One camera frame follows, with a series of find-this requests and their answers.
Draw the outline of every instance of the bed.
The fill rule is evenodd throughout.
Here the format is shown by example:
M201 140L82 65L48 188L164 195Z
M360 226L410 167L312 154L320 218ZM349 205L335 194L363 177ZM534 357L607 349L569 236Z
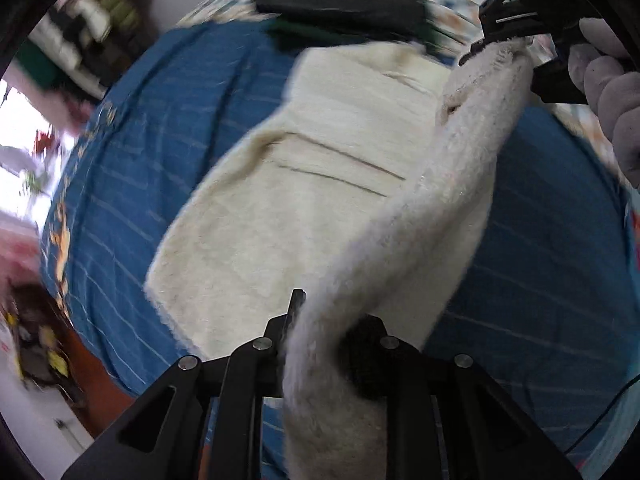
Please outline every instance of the bed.
M133 395L188 352L143 291L156 248L207 171L278 107L296 58L273 46L251 1L204 1L114 86L70 157L44 227L47 290ZM479 33L482 0L424 1L440 34L436 56L450 64ZM590 117L563 111L591 143L527 109L498 162L481 247L425 348L471 354L562 449L637 373L640 328L630 195L602 164L611 163L609 148L585 127ZM542 128L548 136L536 134ZM579 155L565 159L576 143ZM587 478L610 461L598 443L612 418L622 420L617 433L640 418L634 400L629 392L570 455L576 465L589 459ZM275 410L265 410L264 437L276 455L265 467L277 478Z

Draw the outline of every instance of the finger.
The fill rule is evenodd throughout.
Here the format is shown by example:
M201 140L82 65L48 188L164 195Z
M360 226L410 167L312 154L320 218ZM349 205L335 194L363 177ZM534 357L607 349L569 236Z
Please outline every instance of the finger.
M640 107L620 116L613 131L613 152L620 170L636 189L640 186Z
M583 18L580 20L580 30L587 41L608 56L621 59L629 57L625 46L604 20Z
M613 138L618 118L638 107L640 107L640 73L628 72L605 86L598 101L598 118L607 139Z
M584 94L584 73L589 63L600 57L600 53L593 45L581 43L569 50L569 77L576 88Z
M601 56L589 63L584 73L584 95L596 115L599 115L598 101L605 86L624 73L622 65L611 56Z

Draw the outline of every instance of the gray glove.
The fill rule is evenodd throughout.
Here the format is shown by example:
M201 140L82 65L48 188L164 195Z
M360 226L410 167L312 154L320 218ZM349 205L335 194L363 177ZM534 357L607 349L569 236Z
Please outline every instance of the gray glove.
M624 59L629 55L604 20L584 18L580 20L580 30L591 44L571 47L569 76L598 116L603 133L613 144L620 170L634 187L638 187L640 73L625 73L616 58Z

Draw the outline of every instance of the cream fleece garment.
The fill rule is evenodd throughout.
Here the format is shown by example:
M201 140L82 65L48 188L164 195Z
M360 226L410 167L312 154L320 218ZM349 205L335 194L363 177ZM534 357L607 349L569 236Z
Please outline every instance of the cream fleece garment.
M402 44L307 50L158 248L145 288L175 335L217 358L286 312L413 174L448 76Z
M529 97L524 47L522 40L491 44L451 73L414 176L307 289L287 339L283 381L292 480L385 478L385 407L356 395L335 365L337 346L367 312L383 313L388 332L402 338L412 321L420 336L431 331L478 243L498 151ZM474 234L447 262L446 247L457 240L451 234L464 233L468 215Z

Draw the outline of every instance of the silver bolt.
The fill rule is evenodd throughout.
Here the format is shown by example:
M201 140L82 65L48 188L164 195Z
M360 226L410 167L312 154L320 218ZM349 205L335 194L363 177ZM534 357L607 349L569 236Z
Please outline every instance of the silver bolt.
M184 371L193 370L197 365L198 358L193 355L185 355L178 361L178 368Z
M268 350L271 348L273 341L268 337L259 337L258 339L254 339L254 348L256 350Z
M380 339L380 344L382 348L386 348L387 350L395 350L400 346L400 342L397 337L393 337L392 335L385 335Z
M458 368L471 368L474 364L474 360L470 355L458 354L453 358Z

